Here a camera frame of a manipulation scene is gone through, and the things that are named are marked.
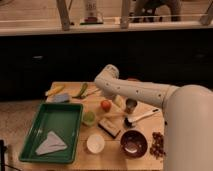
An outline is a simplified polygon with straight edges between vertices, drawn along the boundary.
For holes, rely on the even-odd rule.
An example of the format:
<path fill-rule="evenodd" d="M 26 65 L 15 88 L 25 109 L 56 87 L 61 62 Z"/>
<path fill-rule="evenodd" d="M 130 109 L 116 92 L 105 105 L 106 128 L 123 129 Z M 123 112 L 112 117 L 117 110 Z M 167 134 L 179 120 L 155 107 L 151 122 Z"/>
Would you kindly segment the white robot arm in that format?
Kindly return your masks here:
<path fill-rule="evenodd" d="M 174 86 L 122 80 L 108 64 L 95 85 L 109 96 L 125 96 L 162 110 L 164 171 L 213 171 L 213 91 L 200 85 Z"/>

